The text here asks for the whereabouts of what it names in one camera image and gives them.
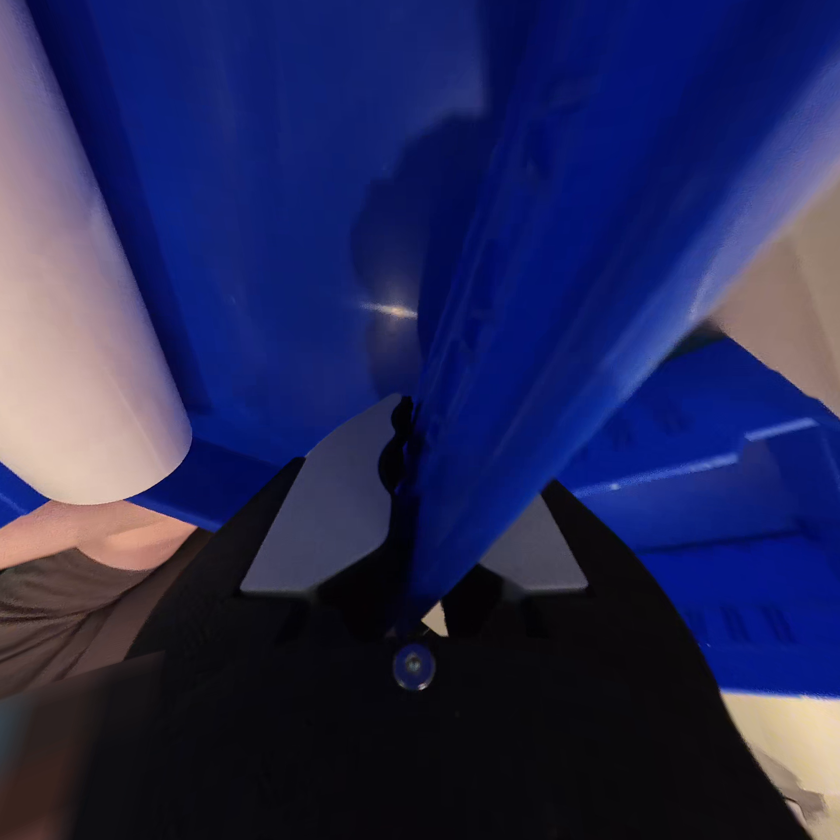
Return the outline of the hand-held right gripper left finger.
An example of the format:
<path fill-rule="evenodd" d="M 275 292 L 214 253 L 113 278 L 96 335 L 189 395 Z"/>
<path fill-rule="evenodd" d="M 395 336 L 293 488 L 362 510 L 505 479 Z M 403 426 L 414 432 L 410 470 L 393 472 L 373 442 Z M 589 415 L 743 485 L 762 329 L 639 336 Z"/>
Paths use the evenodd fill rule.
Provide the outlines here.
<path fill-rule="evenodd" d="M 339 425 L 303 460 L 241 584 L 253 596 L 304 596 L 378 549 L 391 527 L 383 477 L 412 401 L 389 395 Z"/>

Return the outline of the white plastic bottle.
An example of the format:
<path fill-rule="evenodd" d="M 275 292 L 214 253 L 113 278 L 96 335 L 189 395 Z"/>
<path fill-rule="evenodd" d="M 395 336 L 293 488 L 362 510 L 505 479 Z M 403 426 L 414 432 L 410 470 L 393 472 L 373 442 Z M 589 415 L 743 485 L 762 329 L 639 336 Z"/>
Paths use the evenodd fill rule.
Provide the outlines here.
<path fill-rule="evenodd" d="M 24 2 L 1 5 L 2 463 L 71 505 L 168 477 L 193 433 Z"/>

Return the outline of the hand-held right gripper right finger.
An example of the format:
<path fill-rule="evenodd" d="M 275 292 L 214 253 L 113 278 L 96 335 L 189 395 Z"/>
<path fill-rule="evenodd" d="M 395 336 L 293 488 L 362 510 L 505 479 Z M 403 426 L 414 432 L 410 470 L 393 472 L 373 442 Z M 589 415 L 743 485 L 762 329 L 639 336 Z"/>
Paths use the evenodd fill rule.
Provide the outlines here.
<path fill-rule="evenodd" d="M 480 565 L 525 595 L 582 592 L 588 585 L 541 495 L 493 542 Z"/>

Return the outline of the blue plastic bin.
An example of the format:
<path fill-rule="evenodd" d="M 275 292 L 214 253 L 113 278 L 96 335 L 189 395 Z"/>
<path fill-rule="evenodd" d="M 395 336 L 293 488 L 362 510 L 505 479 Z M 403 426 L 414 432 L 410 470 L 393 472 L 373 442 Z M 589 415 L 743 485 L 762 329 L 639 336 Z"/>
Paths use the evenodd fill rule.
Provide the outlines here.
<path fill-rule="evenodd" d="M 838 419 L 729 339 L 664 362 L 558 475 L 725 690 L 838 697 Z"/>
<path fill-rule="evenodd" d="M 24 2 L 218 524 L 387 396 L 495 532 L 824 168 L 838 2 Z"/>

